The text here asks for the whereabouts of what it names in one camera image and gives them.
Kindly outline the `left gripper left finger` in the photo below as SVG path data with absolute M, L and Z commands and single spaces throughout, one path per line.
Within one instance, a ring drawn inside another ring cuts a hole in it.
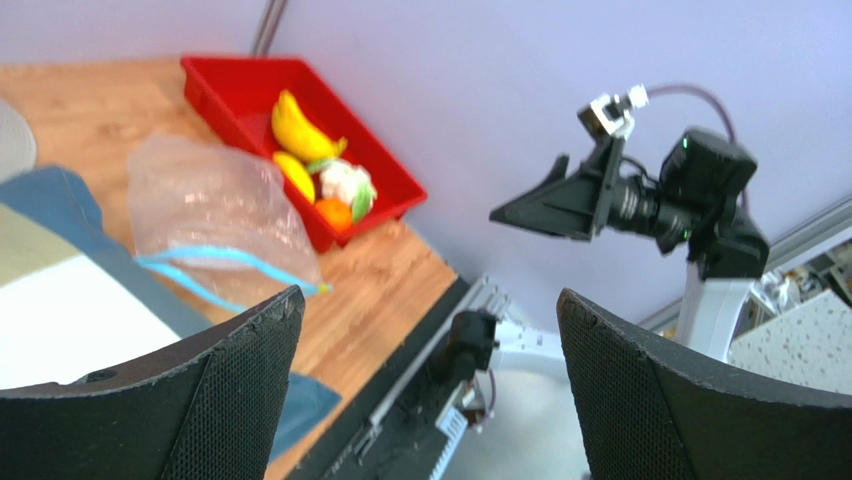
M 1 394 L 5 479 L 261 479 L 305 311 L 290 287 L 68 384 Z

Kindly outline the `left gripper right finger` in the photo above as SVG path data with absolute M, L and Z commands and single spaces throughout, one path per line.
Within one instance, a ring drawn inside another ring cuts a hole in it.
M 572 289 L 556 306 L 594 479 L 847 479 L 851 399 L 754 374 Z

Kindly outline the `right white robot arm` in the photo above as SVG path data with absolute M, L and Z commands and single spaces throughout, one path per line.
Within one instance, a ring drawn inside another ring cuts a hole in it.
M 659 178 L 624 155 L 626 134 L 597 141 L 570 176 L 569 158 L 560 156 L 545 179 L 497 207 L 490 220 L 532 233 L 591 240 L 601 228 L 655 240 L 662 255 L 688 245 L 688 278 L 681 301 L 675 342 L 726 362 L 740 310 L 763 275 L 770 247 L 766 237 L 737 203 L 757 170 L 741 146 L 712 132 L 687 129 L 665 159 Z M 622 177 L 622 163 L 638 175 Z M 641 352 L 610 352 L 623 338 L 595 330 L 589 305 L 560 313 L 574 386 L 613 385 L 640 378 Z M 496 366 L 496 353 L 511 353 L 508 323 L 486 311 L 461 311 L 450 323 L 446 346 L 429 360 L 429 378 L 455 388 L 474 382 L 477 371 Z

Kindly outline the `fake banana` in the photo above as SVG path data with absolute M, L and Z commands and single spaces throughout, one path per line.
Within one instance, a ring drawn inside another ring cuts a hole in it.
M 340 157 L 348 147 L 346 137 L 332 139 L 312 123 L 287 89 L 280 92 L 272 106 L 270 124 L 277 143 L 307 163 Z

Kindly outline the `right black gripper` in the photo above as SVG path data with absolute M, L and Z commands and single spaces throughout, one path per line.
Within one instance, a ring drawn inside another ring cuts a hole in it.
M 591 241 L 604 228 L 661 238 L 662 196 L 645 182 L 643 166 L 639 174 L 621 175 L 625 145 L 621 138 L 600 141 L 588 157 L 588 171 L 570 175 L 570 156 L 560 154 L 536 187 L 494 208 L 489 220 L 577 241 Z

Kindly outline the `clear zip top bag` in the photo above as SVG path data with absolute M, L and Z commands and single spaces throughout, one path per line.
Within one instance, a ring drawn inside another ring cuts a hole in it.
M 281 170 L 239 149 L 154 135 L 127 158 L 137 264 L 241 313 L 327 282 Z

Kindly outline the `fake white cauliflower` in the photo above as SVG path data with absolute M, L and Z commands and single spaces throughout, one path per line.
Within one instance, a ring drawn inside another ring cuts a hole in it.
M 378 198 L 370 173 L 342 158 L 311 163 L 307 171 L 318 176 L 321 197 L 334 198 L 348 206 L 355 223 L 372 210 Z

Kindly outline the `fake orange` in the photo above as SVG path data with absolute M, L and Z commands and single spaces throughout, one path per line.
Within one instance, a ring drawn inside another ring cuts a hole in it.
M 338 198 L 321 198 L 315 202 L 314 207 L 335 232 L 344 232 L 354 224 L 350 206 Z

